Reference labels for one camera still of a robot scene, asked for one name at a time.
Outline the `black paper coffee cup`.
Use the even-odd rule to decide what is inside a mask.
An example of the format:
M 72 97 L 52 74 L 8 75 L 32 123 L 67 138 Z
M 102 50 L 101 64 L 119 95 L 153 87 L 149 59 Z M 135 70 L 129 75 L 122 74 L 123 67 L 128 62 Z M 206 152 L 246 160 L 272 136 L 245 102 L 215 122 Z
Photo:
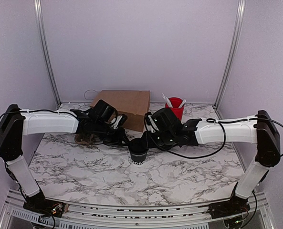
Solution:
M 131 162 L 135 165 L 142 165 L 144 164 L 146 157 L 147 157 L 147 152 L 142 153 L 142 154 L 133 154 L 131 153 Z

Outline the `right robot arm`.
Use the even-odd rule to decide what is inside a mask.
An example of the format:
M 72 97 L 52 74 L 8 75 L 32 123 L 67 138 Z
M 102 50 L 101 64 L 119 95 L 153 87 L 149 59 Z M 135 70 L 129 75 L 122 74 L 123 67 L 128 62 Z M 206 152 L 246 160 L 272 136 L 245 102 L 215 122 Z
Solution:
M 265 110 L 239 119 L 198 118 L 189 119 L 183 124 L 170 108 L 162 108 L 153 114 L 147 113 L 144 121 L 146 131 L 141 137 L 144 149 L 168 151 L 175 146 L 199 146 L 217 142 L 257 145 L 256 155 L 233 188 L 230 199 L 209 205 L 208 212 L 213 219 L 250 210 L 248 198 L 252 191 L 281 159 L 280 134 L 275 126 L 276 122 Z

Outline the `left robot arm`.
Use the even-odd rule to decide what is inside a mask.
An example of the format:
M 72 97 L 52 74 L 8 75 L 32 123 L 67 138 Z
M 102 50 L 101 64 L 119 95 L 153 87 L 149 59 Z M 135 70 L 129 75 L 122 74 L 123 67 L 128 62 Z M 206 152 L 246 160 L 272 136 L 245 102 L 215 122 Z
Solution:
M 86 111 L 71 110 L 29 110 L 11 104 L 0 116 L 0 157 L 5 163 L 8 175 L 18 183 L 24 197 L 24 208 L 30 211 L 61 217 L 67 205 L 48 200 L 23 156 L 23 136 L 45 133 L 84 134 L 98 137 L 104 145 L 126 146 L 129 140 L 122 125 L 125 114 L 104 100 Z

